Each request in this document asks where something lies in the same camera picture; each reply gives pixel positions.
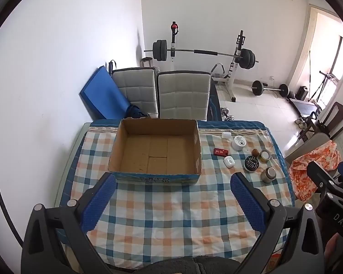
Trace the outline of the person hand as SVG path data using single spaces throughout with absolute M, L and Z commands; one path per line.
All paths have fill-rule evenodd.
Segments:
M 324 251 L 325 269 L 330 270 L 343 255 L 343 237 L 335 233 L 327 242 Z

